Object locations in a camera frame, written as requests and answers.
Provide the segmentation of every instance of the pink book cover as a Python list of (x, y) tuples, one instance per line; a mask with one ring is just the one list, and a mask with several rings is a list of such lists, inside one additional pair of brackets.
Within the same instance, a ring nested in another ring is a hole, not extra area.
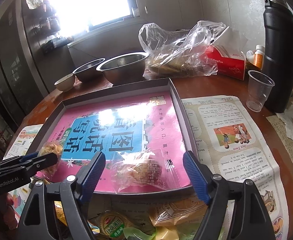
[[(169, 92), (67, 109), (49, 137), (49, 141), (56, 140), (62, 140), (64, 150), (52, 182), (75, 175), (97, 151), (101, 151), (105, 154), (106, 166), (95, 190), (114, 192), (110, 176), (113, 153), (161, 149), (167, 164), (177, 177), (178, 186), (175, 187), (190, 184), (182, 162), (185, 152), (182, 133)], [(161, 189), (152, 186), (135, 186), (121, 192), (159, 190)]]

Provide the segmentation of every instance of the bowl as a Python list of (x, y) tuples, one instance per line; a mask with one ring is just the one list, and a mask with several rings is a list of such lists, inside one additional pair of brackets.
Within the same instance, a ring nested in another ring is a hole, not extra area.
[(145, 70), (146, 52), (135, 52), (111, 58), (101, 63), (96, 70), (101, 71), (113, 85), (123, 85), (142, 80)]
[(96, 66), (101, 64), (103, 61), (105, 61), (105, 58), (93, 60), (82, 65), (81, 67), (78, 67), (72, 73), (76, 75), (78, 80), (80, 80), (81, 82), (89, 82), (93, 78), (101, 75), (101, 72), (96, 70)]
[(75, 83), (75, 75), (73, 73), (66, 75), (65, 77), (62, 77), (58, 81), (54, 83), (57, 90), (60, 90), (62, 92), (69, 91)]

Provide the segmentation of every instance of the window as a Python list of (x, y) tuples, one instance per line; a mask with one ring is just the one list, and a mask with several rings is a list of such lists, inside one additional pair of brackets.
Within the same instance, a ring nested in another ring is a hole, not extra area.
[(135, 0), (49, 0), (60, 19), (60, 35), (71, 36), (132, 14)]

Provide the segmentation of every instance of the window sill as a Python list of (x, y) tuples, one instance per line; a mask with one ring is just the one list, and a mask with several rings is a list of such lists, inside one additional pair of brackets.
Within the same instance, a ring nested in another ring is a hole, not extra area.
[(120, 28), (122, 26), (134, 25), (134, 24), (139, 24), (139, 23), (146, 24), (147, 21), (144, 20), (141, 17), (137, 17), (137, 18), (131, 18), (131, 19), (127, 19), (127, 20), (124, 20), (124, 21), (112, 23), (112, 24), (100, 27), (100, 28), (98, 28), (96, 30), (92, 30), (92, 31), (84, 34), (83, 36), (80, 36), (80, 37), (76, 38), (74, 41), (69, 43), (67, 46), (72, 47), (72, 46), (74, 46), (74, 45), (76, 45), (76, 44), (78, 44), (78, 43), (80, 43), (80, 42), (82, 42), (82, 41), (84, 41), (86, 39), (89, 39), (92, 36), (98, 35), (100, 33), (107, 32), (107, 31), (112, 30), (112, 29), (117, 29), (117, 28)]

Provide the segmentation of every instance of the black water bottle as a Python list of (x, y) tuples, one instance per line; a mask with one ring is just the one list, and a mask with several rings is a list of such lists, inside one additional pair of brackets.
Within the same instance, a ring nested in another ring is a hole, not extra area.
[(275, 86), (265, 102), (266, 108), (282, 113), (293, 89), (293, 14), (284, 0), (264, 0), (265, 55), (262, 73)]

